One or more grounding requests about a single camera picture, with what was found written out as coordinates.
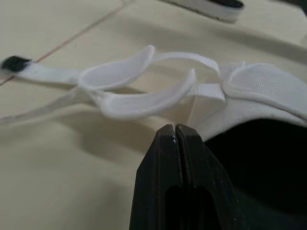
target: white brace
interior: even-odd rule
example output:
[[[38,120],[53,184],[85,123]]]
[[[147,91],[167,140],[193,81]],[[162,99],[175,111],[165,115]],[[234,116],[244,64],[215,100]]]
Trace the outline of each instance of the white brace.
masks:
[[[191,69],[186,79],[163,92],[127,95],[108,92],[134,82],[150,64],[171,58],[198,61],[215,70],[222,83],[197,85],[196,73]],[[190,97],[193,103],[187,125],[197,129],[203,139],[256,118],[274,118],[307,125],[307,85],[267,63],[246,65],[240,62],[220,68],[214,60],[199,54],[171,52],[154,55],[154,47],[148,46],[124,61],[110,62],[84,71],[51,69],[29,62],[22,71],[9,74],[31,81],[64,83],[75,87],[43,107],[0,117],[0,125],[24,121],[91,100],[107,117],[139,119],[157,115],[186,97]]]

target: black plastic clip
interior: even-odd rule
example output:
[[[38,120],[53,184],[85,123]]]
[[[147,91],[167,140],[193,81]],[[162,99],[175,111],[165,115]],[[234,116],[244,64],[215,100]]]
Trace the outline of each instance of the black plastic clip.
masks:
[[[28,66],[29,62],[31,62],[31,59],[11,56],[2,62],[1,69],[6,69],[11,72],[18,73],[23,71]]]

